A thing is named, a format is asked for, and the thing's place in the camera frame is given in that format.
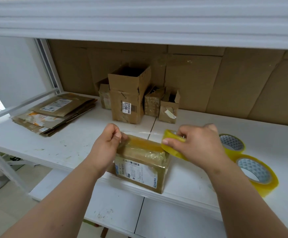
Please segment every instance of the forearm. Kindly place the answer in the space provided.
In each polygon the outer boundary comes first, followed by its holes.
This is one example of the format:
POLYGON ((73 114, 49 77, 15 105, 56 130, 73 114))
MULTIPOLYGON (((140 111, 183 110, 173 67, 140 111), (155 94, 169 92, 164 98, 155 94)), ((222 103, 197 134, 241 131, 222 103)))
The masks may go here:
POLYGON ((82 162, 2 237, 76 237, 96 180, 82 162))
POLYGON ((217 193, 228 238, 287 238, 288 229, 230 160, 207 172, 217 193))

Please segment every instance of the box wrapped in tape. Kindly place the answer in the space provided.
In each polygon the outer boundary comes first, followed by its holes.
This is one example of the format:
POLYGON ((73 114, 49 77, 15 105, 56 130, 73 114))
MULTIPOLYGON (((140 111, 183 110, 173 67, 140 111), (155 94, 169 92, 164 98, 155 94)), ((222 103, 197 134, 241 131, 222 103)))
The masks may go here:
POLYGON ((114 163, 118 177, 161 194, 169 161, 169 153, 159 143, 128 135, 114 163))

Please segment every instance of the packing tape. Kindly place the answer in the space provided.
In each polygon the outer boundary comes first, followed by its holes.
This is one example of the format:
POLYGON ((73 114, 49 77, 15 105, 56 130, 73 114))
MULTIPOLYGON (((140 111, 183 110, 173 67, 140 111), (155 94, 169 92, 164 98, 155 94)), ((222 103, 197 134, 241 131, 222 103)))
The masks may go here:
MULTIPOLYGON (((165 132, 164 132, 163 139, 165 139, 165 138, 177 139, 177 140, 179 140, 181 142, 185 142, 186 141, 185 138, 183 138, 181 136, 178 136, 176 134, 176 131, 169 130, 169 129, 166 129, 165 132)), ((174 150, 173 148, 171 148, 171 147, 169 147, 169 146, 167 146, 165 144, 161 144, 161 146, 162 146, 163 150, 165 150, 166 152, 170 153, 171 155, 176 156, 177 158, 180 158, 180 159, 183 159, 183 160, 187 160, 186 157, 182 153, 174 150)))
POLYGON ((267 196, 278 186, 279 180, 276 174, 261 160, 244 154, 234 155, 230 159, 243 170, 246 169, 250 172, 249 175, 246 175, 262 197, 267 196))
POLYGON ((244 143, 237 137, 229 134, 220 134, 219 137, 225 149, 225 153, 230 158, 241 154, 245 150, 244 143))

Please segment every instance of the white shelf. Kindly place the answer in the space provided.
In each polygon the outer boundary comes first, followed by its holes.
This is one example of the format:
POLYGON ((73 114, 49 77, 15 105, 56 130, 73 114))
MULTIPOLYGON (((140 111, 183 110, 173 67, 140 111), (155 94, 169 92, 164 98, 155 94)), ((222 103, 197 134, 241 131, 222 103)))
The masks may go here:
POLYGON ((102 109, 98 100, 94 109, 51 137, 39 136, 7 120, 0 124, 0 152, 51 168, 71 171, 88 155, 106 124, 115 123, 126 134, 147 139, 154 121, 155 118, 150 116, 144 116, 138 125, 112 121, 111 110, 102 109))
POLYGON ((135 234, 149 238, 224 238, 223 222, 177 205, 145 199, 135 234))
MULTIPOLYGON (((29 195, 41 201, 67 175, 68 172, 53 169, 29 195)), ((85 219, 127 236, 139 238, 134 232, 143 199, 141 196, 96 183, 85 219)))
POLYGON ((0 0, 0 36, 288 49, 288 0, 0 0))
MULTIPOLYGON (((219 133, 241 139, 245 143, 245 154, 273 169, 279 186, 265 201, 288 228, 288 126, 179 110, 176 124, 156 120, 149 140, 161 142, 165 129, 177 130, 181 124, 203 126, 207 123, 214 123, 219 133)), ((173 157, 162 196, 173 204, 222 219, 209 178, 203 170, 184 160, 173 157)))

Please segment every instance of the white tabletop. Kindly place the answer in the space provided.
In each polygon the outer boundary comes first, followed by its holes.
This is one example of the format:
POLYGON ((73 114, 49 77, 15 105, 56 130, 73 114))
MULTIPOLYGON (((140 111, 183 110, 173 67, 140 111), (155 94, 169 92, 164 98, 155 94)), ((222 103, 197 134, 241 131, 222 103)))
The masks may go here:
MULTIPOLYGON (((272 168, 279 179, 279 186, 265 201, 288 227, 288 126, 179 110, 176 124, 156 120, 149 140, 161 142, 165 129, 177 130, 182 124, 202 126, 207 123, 214 123, 219 133, 241 139, 245 143, 245 154, 272 168)), ((187 161, 172 158, 162 196, 181 201, 188 208, 201 208, 210 216, 220 216, 209 178, 203 170, 187 161)))
POLYGON ((155 117, 151 116, 144 116, 137 125, 112 121, 111 110, 103 109, 98 100, 94 109, 51 137, 39 136, 7 120, 0 124, 0 152, 71 171, 85 159, 107 123, 112 122, 127 134, 147 139, 154 121, 155 117))
MULTIPOLYGON (((35 200, 45 198, 68 172, 53 169, 29 195, 35 200)), ((143 197, 96 183, 86 210, 85 219, 128 236, 134 235, 143 197)))
POLYGON ((224 238, 222 221, 173 204, 144 200, 135 234, 149 238, 224 238))

